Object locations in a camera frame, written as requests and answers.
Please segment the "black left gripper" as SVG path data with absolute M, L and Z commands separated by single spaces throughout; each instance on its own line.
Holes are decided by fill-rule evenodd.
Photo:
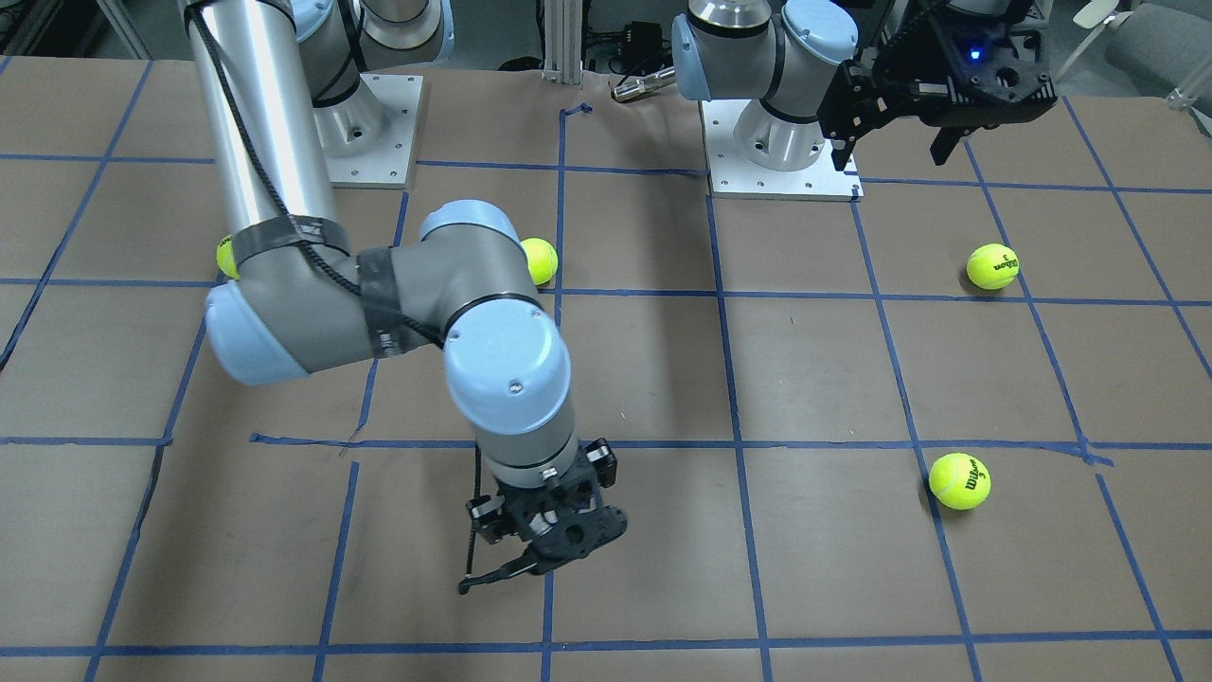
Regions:
M 844 171 L 857 141 L 884 128 L 894 101 L 938 128 L 930 155 L 943 167 L 974 131 L 1042 118 L 1058 102 L 1044 27 L 1027 19 L 1030 1 L 910 1 L 873 69 L 837 65 L 818 107 Z

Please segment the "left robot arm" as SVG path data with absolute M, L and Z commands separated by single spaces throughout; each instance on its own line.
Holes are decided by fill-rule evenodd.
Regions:
M 671 23 L 685 99 L 743 101 L 733 138 L 771 171 L 828 151 L 841 171 L 863 134 L 915 118 L 947 164 L 965 134 L 1031 122 L 1057 102 L 1044 31 L 1027 1 L 909 1 L 874 61 L 861 25 L 831 1 L 691 1 Z

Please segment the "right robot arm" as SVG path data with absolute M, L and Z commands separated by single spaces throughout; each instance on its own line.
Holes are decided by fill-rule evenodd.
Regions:
M 330 164 L 385 150 L 391 121 L 358 70 L 332 1 L 183 1 L 238 276 L 206 299 L 213 353 L 235 380 L 281 383 L 325 368 L 444 353 L 448 392 L 488 459 L 494 494 L 468 502 L 473 535 L 524 554 L 459 584 L 543 575 L 618 539 L 601 502 L 617 458 L 581 445 L 572 366 L 543 310 L 511 220 L 482 200 L 430 213 L 419 241 L 355 252 Z

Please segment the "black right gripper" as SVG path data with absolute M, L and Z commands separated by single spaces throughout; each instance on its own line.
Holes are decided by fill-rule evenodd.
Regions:
M 494 571 L 461 579 L 459 595 L 520 575 L 545 575 L 605 548 L 628 529 L 627 514 L 602 505 L 600 497 L 617 478 L 617 457 L 608 440 L 591 441 L 574 454 L 567 471 L 548 469 L 541 478 L 537 488 L 501 482 L 496 495 L 479 494 L 467 502 L 471 518 L 468 571 L 476 535 L 493 545 L 507 535 L 519 535 L 526 548 Z

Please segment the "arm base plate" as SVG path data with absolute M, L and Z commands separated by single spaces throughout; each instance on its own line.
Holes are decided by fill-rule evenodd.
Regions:
M 328 180 L 338 188 L 406 188 L 421 94 L 421 75 L 364 74 L 345 101 L 311 109 Z
M 701 103 L 711 191 L 718 197 L 857 202 L 853 161 L 835 170 L 817 122 L 789 122 L 758 99 Z

